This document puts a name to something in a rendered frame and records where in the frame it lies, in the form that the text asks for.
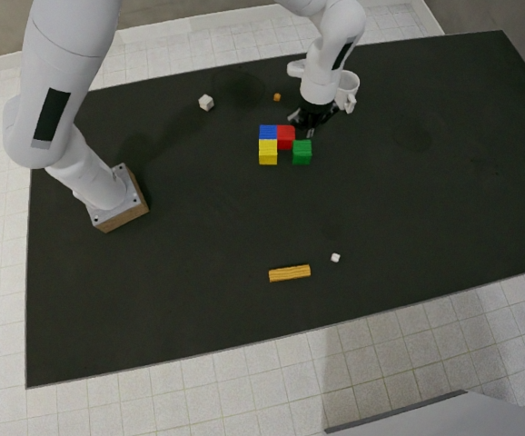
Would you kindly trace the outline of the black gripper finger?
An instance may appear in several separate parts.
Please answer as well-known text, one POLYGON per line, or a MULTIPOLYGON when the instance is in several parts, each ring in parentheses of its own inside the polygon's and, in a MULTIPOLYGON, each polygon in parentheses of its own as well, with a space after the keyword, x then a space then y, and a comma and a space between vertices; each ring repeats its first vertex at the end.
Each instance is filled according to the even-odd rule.
POLYGON ((298 112, 300 111, 300 108, 293 114, 288 113, 286 116, 289 120, 289 123, 294 126, 295 128, 299 129, 300 131, 303 131, 304 135, 309 138, 311 136, 312 132, 312 125, 313 125, 313 118, 314 114, 309 113, 308 114, 308 121, 299 119, 298 112), (299 120, 299 121, 298 121, 299 120))
POLYGON ((327 112, 327 113, 323 113, 323 114, 318 114, 317 116, 317 119, 314 119, 314 123, 312 125, 312 132, 311 132, 311 136, 315 133, 315 129, 318 127, 318 125, 323 125, 325 124, 329 119, 331 119, 338 111, 340 110, 339 106, 337 105, 337 103, 334 101, 333 102, 333 106, 332 108, 327 112), (323 118, 323 116, 325 116, 325 118, 323 118))

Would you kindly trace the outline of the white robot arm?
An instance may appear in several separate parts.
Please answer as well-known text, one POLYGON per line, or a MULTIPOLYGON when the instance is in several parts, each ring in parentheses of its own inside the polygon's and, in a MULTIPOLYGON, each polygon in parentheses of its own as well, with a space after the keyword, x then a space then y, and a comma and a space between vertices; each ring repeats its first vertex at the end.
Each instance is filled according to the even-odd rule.
MULTIPOLYGON (((322 36, 312 41, 305 59, 288 63, 287 73, 302 78, 301 94, 308 102, 331 102, 344 62, 365 30, 362 6, 357 0, 273 1, 295 15, 311 15, 322 36)), ((34 0, 23 42, 20 94, 3 108, 8 157, 25 168, 45 168, 94 210, 117 207, 126 187, 73 121, 112 45, 122 2, 34 0)))

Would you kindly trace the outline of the white mug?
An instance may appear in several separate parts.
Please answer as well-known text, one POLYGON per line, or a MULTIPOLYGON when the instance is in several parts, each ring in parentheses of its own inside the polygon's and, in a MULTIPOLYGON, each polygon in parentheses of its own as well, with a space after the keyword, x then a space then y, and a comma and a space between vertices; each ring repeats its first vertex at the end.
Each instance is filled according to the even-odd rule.
POLYGON ((339 87, 337 90, 334 101, 339 106, 340 110, 347 111, 347 114, 352 113, 352 110, 356 104, 355 95, 360 85, 359 77, 350 71, 342 70, 339 87), (357 89, 355 89, 357 87, 357 89), (351 90, 351 91, 342 91, 351 90))

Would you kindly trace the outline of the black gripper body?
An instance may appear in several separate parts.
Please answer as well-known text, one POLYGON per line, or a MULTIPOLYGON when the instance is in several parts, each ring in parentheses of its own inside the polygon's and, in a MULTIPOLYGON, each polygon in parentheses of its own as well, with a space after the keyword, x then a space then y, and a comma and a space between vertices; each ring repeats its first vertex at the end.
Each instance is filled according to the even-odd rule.
MULTIPOLYGON (((335 97, 334 97, 334 99, 335 99, 335 97)), ((312 103, 308 102, 307 100, 305 100, 303 98, 303 96, 301 94, 301 89, 300 89, 299 104, 296 107, 296 111, 298 110, 298 108, 300 108, 300 111, 298 112, 298 115, 303 120, 308 121, 308 114, 309 113, 322 114, 322 113, 325 113, 325 112, 329 111, 332 108, 334 99, 331 102, 327 103, 327 104, 312 104, 312 103), (306 112, 306 110, 309 113, 306 112)))

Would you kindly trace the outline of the green cube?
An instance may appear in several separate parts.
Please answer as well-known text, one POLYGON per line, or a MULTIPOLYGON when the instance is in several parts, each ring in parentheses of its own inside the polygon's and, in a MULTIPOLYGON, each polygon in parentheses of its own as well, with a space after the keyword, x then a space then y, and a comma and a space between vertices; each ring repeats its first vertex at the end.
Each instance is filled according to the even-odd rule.
POLYGON ((311 140, 292 141, 292 164, 310 164, 311 158, 311 140))

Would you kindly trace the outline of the blue cube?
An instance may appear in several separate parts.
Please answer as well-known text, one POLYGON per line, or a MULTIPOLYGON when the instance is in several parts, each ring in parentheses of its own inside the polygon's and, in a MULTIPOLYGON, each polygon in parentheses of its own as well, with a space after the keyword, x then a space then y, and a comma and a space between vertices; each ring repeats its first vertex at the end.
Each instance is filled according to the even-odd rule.
POLYGON ((259 140, 277 140, 277 125, 260 125, 259 140))

